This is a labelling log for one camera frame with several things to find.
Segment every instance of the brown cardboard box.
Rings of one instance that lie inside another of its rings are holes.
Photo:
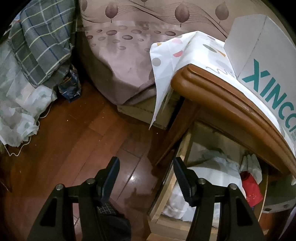
[[[156,117],[156,121],[153,123],[154,126],[161,128],[163,130],[167,129],[168,123],[172,117],[172,114],[179,99],[180,96],[177,93],[173,92],[173,94],[170,97],[170,100],[168,101],[168,104],[164,109],[164,103],[162,104],[159,113]],[[156,96],[144,100],[133,106],[118,105],[117,110],[123,114],[129,115],[131,117],[134,117],[138,120],[150,124],[154,113],[155,103]]]

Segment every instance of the white string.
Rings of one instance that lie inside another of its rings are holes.
[[[43,117],[39,117],[39,119],[43,119],[43,118],[45,118],[45,117],[48,115],[48,113],[49,113],[49,111],[50,111],[50,108],[52,107],[52,103],[53,103],[53,102],[50,103],[50,106],[49,106],[49,109],[48,109],[47,114],[46,114],[45,116],[43,116]],[[22,145],[22,147],[20,148],[20,151],[22,150],[22,148],[23,148],[25,145],[28,145],[28,144],[30,143],[30,141],[31,141],[31,137],[32,137],[32,136],[30,136],[30,139],[29,139],[28,143]],[[17,155],[16,155],[14,152],[10,154],[9,151],[7,150],[7,148],[6,148],[6,145],[4,145],[4,147],[5,147],[5,150],[7,151],[7,153],[8,153],[9,156],[12,156],[12,155],[19,156],[20,151],[19,151],[19,153],[18,153]]]

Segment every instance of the wooden table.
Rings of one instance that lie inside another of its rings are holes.
[[[296,159],[272,122],[242,92],[219,77],[189,64],[171,86],[185,100],[155,162],[159,163],[196,119],[222,132],[286,175],[296,176]]]

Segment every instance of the plaid shirt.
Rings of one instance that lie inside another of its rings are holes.
[[[28,81],[52,88],[69,71],[75,40],[75,0],[32,0],[9,34],[16,59]]]

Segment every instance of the wooden floor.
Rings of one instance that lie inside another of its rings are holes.
[[[121,165],[112,202],[130,220],[133,241],[149,235],[146,212],[165,172],[153,168],[151,160],[165,131],[155,127],[149,131],[148,124],[118,113],[89,82],[81,81],[79,99],[56,100],[21,154],[2,157],[0,175],[12,191],[1,198],[4,222],[16,240],[26,240],[56,184],[79,185],[105,168],[112,156]],[[81,240],[77,205],[73,211],[77,240]]]

